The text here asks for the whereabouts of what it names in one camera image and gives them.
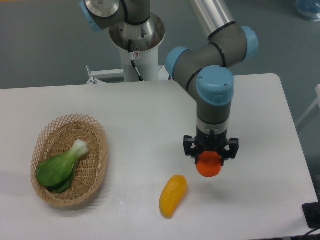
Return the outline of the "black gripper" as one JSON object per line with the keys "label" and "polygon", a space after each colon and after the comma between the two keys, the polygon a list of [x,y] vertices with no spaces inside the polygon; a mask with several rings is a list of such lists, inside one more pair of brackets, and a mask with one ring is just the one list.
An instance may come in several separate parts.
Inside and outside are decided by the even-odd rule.
{"label": "black gripper", "polygon": [[196,128],[196,137],[185,135],[183,137],[184,154],[194,159],[194,164],[197,165],[199,156],[203,152],[217,152],[221,157],[221,165],[224,166],[225,161],[235,159],[239,150],[239,139],[227,139],[227,132],[215,134],[213,130],[209,133]]}

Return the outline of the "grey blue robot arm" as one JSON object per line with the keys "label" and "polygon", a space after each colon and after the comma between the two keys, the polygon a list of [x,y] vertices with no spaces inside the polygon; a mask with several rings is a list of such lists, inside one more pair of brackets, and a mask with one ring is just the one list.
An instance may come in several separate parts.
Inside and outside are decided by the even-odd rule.
{"label": "grey blue robot arm", "polygon": [[[196,163],[216,153],[224,163],[234,159],[237,138],[227,138],[234,96],[234,76],[229,68],[254,55],[256,33],[237,25],[223,0],[189,2],[208,39],[192,51],[176,47],[165,59],[165,69],[196,102],[196,136],[183,138],[184,152]],[[159,46],[165,37],[163,21],[151,12],[148,0],[82,0],[84,16],[94,31],[109,29],[119,49],[126,82],[158,80]]]}

